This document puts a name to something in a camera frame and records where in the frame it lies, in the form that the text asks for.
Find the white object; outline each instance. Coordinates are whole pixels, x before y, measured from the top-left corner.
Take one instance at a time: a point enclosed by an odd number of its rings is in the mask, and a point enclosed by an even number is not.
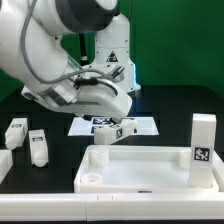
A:
[[[117,79],[117,86],[125,92],[140,90],[136,83],[136,66],[130,59],[130,22],[119,14],[111,24],[95,36],[95,60],[92,65],[116,64],[125,68],[123,77]]]
[[[109,150],[107,147],[98,147],[91,151],[91,164],[93,166],[106,166],[110,162]]]
[[[159,135],[153,117],[127,117],[127,119],[135,119],[138,122],[136,128],[137,133],[133,135]],[[91,121],[75,117],[70,127],[68,136],[92,136],[94,129],[109,126],[113,124],[110,117],[93,117]]]
[[[5,144],[10,150],[23,145],[28,131],[26,118],[14,118],[5,133]]]
[[[190,148],[136,147],[135,151],[148,162],[156,161],[164,151],[167,159],[176,159],[178,164],[181,150]],[[142,155],[142,151],[152,153]],[[220,220],[224,219],[224,164],[215,152],[213,174],[220,192],[193,189],[184,193],[2,194],[0,221]]]
[[[44,130],[29,131],[32,164],[43,167],[48,163],[48,147]]]
[[[183,150],[180,152],[179,165],[182,169],[189,170],[191,163],[191,150]]]
[[[0,150],[0,184],[13,165],[12,151]]]
[[[190,187],[210,188],[212,184],[212,156],[216,133],[216,116],[194,114],[191,139]]]
[[[28,6],[28,0],[2,0],[0,9],[0,68],[26,85],[23,96],[56,112],[126,117],[132,99],[108,80],[104,81],[105,85],[79,87],[74,86],[72,78],[43,84],[32,75],[24,61],[20,42]],[[50,81],[81,70],[81,66],[60,46],[60,38],[57,41],[51,36],[56,30],[59,33],[68,31],[58,22],[55,1],[40,0],[36,7],[25,45],[30,64],[39,78]]]
[[[134,133],[138,123],[136,120],[123,119],[121,124],[105,126],[94,132],[94,143],[110,145]]]
[[[92,155],[108,152],[107,162],[96,165]],[[184,193],[219,191],[217,180],[212,174],[210,188],[188,186],[189,169],[180,164],[180,154],[190,155],[190,148],[140,147],[140,146],[90,146],[74,181],[76,193]],[[94,178],[82,181],[87,174],[100,176],[102,183],[95,184]]]

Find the sticker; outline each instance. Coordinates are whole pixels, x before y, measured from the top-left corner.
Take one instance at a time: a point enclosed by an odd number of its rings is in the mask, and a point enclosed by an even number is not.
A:
[[[100,128],[103,128],[103,127],[104,126],[94,126],[94,127],[92,127],[91,134],[94,134],[95,133],[95,130],[100,129]]]
[[[113,125],[110,125],[109,127],[117,129],[117,128],[120,128],[121,126],[119,124],[113,124]]]
[[[42,142],[44,140],[43,137],[33,138],[33,142]]]
[[[193,160],[196,162],[210,162],[211,149],[195,147]]]
[[[119,62],[114,51],[112,51],[112,53],[110,54],[109,58],[107,59],[107,62]]]
[[[122,137],[123,137],[123,130],[121,128],[121,129],[117,130],[117,139],[120,139]]]
[[[105,118],[93,118],[93,125],[111,125],[111,119],[108,117]]]
[[[21,128],[21,127],[22,127],[21,124],[13,124],[13,125],[12,125],[12,128]]]

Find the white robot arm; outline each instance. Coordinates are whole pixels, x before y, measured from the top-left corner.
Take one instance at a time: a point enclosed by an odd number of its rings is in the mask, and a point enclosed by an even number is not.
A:
[[[126,116],[132,100],[106,75],[116,66],[83,69],[57,40],[105,29],[116,6],[117,0],[0,0],[0,68],[26,85],[26,98],[50,110]]]

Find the green background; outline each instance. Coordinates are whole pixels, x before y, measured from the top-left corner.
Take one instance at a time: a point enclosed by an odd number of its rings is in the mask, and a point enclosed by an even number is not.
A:
[[[130,15],[130,0],[120,0]],[[86,35],[90,60],[93,34]],[[79,60],[79,41],[62,46]],[[224,0],[133,0],[131,58],[141,85],[200,85],[224,98]],[[0,71],[0,100],[22,84]]]

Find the black table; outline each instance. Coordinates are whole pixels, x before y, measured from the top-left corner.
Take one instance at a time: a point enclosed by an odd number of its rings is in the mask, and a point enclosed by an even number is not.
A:
[[[74,115],[48,111],[23,98],[20,92],[15,91],[0,103],[1,149],[5,148],[4,134],[12,119],[26,117],[29,130],[45,130],[49,164],[45,168],[31,165],[26,137],[24,145],[13,151],[14,165],[0,185],[0,193],[72,193],[73,180],[86,148],[94,142],[93,137],[68,137]],[[160,135],[130,136],[116,144],[190,146],[193,113],[216,114],[215,150],[224,158],[224,99],[199,86],[143,87],[139,96],[133,98],[129,116],[153,116]]]

